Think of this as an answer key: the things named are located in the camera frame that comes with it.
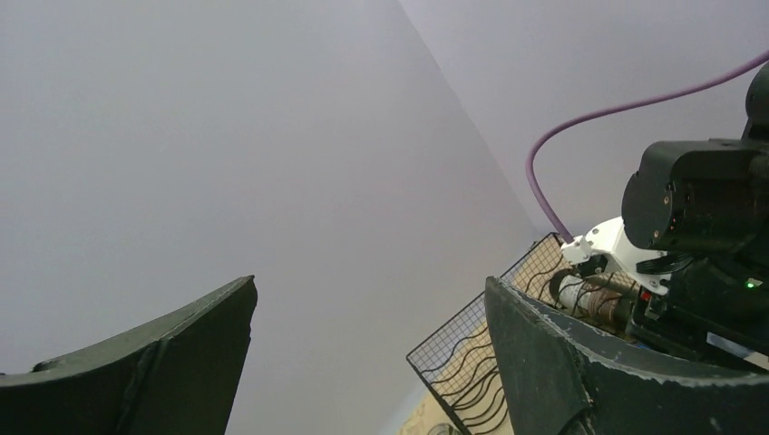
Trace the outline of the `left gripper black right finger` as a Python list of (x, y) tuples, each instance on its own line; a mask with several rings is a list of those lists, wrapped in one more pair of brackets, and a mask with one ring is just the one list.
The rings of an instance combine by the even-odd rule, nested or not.
[(768, 378), (639, 348), (489, 277), (485, 313), (517, 434), (765, 434)]

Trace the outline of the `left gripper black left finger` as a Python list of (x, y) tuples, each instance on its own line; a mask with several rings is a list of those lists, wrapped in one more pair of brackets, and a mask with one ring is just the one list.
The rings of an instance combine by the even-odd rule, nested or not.
[(182, 308), (1, 378), (4, 434), (222, 434), (258, 291), (243, 276)]

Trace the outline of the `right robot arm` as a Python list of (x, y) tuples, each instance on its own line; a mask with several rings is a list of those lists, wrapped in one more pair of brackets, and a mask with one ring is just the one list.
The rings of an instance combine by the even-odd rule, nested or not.
[(650, 349), (751, 370), (768, 350), (768, 70), (745, 97), (734, 140), (658, 141), (624, 191), (634, 246), (661, 253), (637, 264), (658, 275), (638, 294), (626, 332)]

